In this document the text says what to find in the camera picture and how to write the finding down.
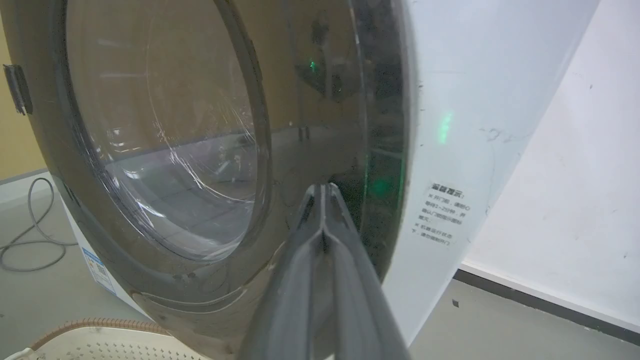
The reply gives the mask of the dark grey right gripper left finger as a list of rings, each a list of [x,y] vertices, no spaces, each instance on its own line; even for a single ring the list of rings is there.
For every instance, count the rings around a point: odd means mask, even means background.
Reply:
[[[322,185],[305,192],[296,224],[283,242],[269,284],[238,353],[240,360],[310,360],[313,344],[314,258],[322,220],[312,212]]]

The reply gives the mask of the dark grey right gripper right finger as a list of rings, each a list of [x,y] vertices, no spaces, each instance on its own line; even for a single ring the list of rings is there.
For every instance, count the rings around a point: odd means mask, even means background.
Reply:
[[[323,237],[333,260],[336,360],[409,360],[377,272],[339,188],[323,185]]]

